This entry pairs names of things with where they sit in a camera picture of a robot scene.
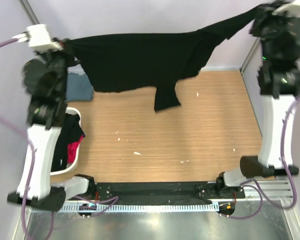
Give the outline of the black t-shirt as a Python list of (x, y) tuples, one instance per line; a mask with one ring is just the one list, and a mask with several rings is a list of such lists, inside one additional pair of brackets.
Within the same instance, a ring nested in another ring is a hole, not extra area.
[(213, 51), (257, 15), (257, 8), (185, 33), (124, 33), (70, 39), (65, 45), (79, 60), (93, 89), (121, 93), (156, 89), (156, 112), (178, 107), (178, 81), (196, 77)]

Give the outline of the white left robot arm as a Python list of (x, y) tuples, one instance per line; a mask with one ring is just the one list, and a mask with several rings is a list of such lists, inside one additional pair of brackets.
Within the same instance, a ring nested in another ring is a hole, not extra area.
[(26, 151), (22, 177), (17, 189), (7, 196), (13, 204), (57, 212), (77, 195), (91, 200), (96, 194), (94, 179), (77, 174), (51, 184), (51, 168), (58, 137), (66, 116), (68, 68), (78, 64), (64, 40), (34, 46), (36, 56), (22, 68), (23, 84), (30, 95), (27, 110)]

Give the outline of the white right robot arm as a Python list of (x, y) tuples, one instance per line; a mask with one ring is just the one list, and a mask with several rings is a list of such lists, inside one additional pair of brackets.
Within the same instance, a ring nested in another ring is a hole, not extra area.
[(296, 176), (291, 142), (294, 114), (300, 100), (300, 0), (260, 5), (249, 33), (260, 39), (262, 65), (257, 73), (263, 106), (260, 152), (243, 156), (238, 168), (222, 172), (215, 192), (227, 198), (255, 177)]

